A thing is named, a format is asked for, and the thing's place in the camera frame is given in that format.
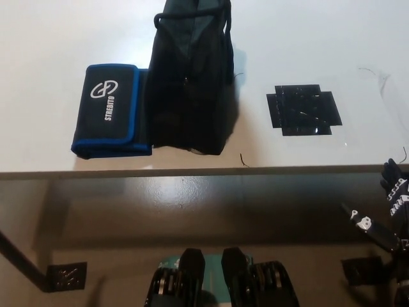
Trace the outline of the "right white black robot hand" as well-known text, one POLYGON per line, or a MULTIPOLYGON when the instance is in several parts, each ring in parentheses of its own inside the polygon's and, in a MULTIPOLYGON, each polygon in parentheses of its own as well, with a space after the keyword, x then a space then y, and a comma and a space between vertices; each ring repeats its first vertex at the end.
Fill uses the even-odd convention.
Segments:
POLYGON ((341 208, 360 233, 385 251, 397 253, 405 250, 408 243, 408 175, 401 171, 393 159, 389 159, 383 165, 380 184, 389 205, 391 229, 357 209, 351 209, 345 204, 341 208))

